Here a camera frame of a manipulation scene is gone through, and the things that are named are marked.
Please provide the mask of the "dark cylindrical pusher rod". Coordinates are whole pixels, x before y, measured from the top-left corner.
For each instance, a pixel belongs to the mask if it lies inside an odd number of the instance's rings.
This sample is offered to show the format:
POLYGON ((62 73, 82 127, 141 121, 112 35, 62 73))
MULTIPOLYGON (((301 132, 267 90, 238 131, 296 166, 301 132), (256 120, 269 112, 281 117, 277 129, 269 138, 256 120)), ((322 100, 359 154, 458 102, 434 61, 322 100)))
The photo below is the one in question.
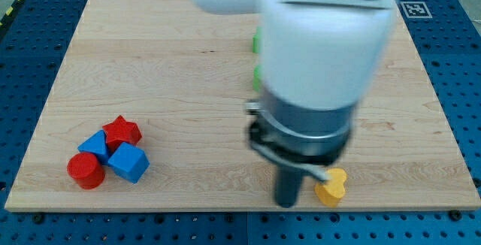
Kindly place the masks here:
POLYGON ((281 207, 292 207, 303 183, 300 163, 278 165, 275 179, 274 200, 281 207))

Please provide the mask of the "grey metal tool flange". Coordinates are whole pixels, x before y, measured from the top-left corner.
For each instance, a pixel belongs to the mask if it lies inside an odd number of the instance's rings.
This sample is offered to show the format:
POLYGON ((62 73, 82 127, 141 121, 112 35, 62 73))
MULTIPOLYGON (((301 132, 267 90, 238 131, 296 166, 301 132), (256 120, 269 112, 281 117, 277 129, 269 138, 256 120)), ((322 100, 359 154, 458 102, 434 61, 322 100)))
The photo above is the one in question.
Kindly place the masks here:
POLYGON ((263 87, 260 109, 247 129, 249 145, 294 163, 331 165, 349 141, 355 105, 312 109, 289 102, 263 87))

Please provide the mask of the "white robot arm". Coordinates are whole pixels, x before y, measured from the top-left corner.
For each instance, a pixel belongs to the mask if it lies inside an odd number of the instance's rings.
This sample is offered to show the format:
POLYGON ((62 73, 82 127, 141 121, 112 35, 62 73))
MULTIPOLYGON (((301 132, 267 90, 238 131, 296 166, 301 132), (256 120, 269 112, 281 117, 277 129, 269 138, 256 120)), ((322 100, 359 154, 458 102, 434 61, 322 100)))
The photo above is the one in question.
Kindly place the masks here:
POLYGON ((247 102, 250 147, 277 166, 275 201, 326 182, 389 42, 396 0, 192 0, 211 14, 259 14, 261 93, 247 102))

